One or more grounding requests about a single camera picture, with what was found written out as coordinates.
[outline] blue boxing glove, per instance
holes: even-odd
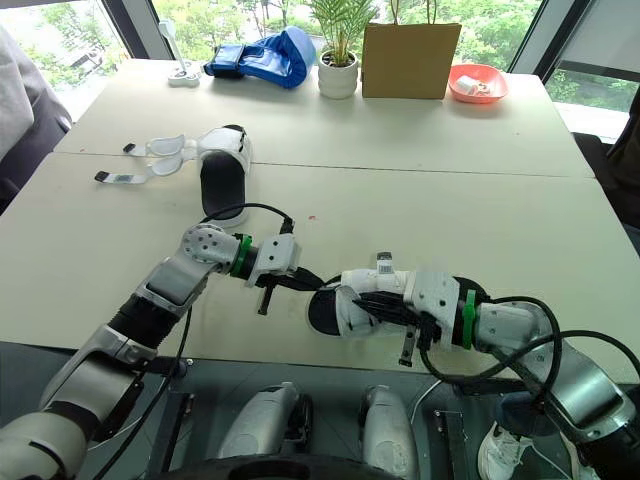
[[[207,75],[262,78],[284,88],[300,85],[316,60],[311,38],[298,27],[265,37],[250,45],[222,45],[204,66]]]

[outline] white table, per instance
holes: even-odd
[[[194,162],[142,186],[93,180],[97,170],[135,173],[143,163],[60,153],[43,162],[0,217],[2,340],[79,347],[175,251],[202,217]],[[297,220],[301,265],[324,278],[373,265],[376,252],[390,250],[398,269],[426,266],[472,278],[494,296],[536,296],[563,329],[599,330],[640,351],[633,330],[640,261],[592,179],[254,165],[248,192]],[[259,241],[279,225],[277,216],[253,211],[237,230]],[[310,294],[283,288],[261,317],[261,293],[212,276],[185,353],[404,370],[402,338],[325,337],[307,324]],[[180,333],[163,354],[174,354]],[[637,380],[614,349],[572,343],[616,380]],[[435,357],[462,372],[493,361],[470,352]]]
[[[314,69],[284,90],[256,78],[203,76],[171,88],[175,62],[131,60],[60,142],[56,152],[122,153],[129,142],[229,123],[246,127],[256,162],[372,169],[593,177],[538,77],[507,75],[493,105],[444,100],[346,100],[320,95]]]

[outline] black wheel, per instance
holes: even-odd
[[[300,395],[291,412],[285,441],[293,444],[295,453],[308,453],[313,428],[313,400],[309,395]]]
[[[398,480],[390,473],[354,460],[326,455],[250,455],[208,460],[161,474],[158,480]]]

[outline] green ring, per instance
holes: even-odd
[[[235,277],[236,275],[238,275],[238,273],[240,273],[240,269],[242,268],[244,259],[247,258],[247,252],[249,251],[250,247],[251,247],[251,236],[243,235],[242,241],[240,242],[240,247],[238,248],[238,256],[236,257],[236,261],[233,264],[233,267],[231,268],[231,272],[229,272],[229,275],[231,275],[232,277]]]
[[[476,320],[476,291],[467,290],[467,301],[462,308],[462,346],[471,350],[473,340],[473,324]]]

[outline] white sneaker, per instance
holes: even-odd
[[[567,449],[567,453],[571,457],[571,477],[573,480],[600,480],[600,477],[593,468],[582,463],[576,446],[562,433],[560,436]]]
[[[533,445],[529,437],[516,437],[497,423],[484,437],[478,450],[478,473],[482,480],[509,480],[520,458]]]

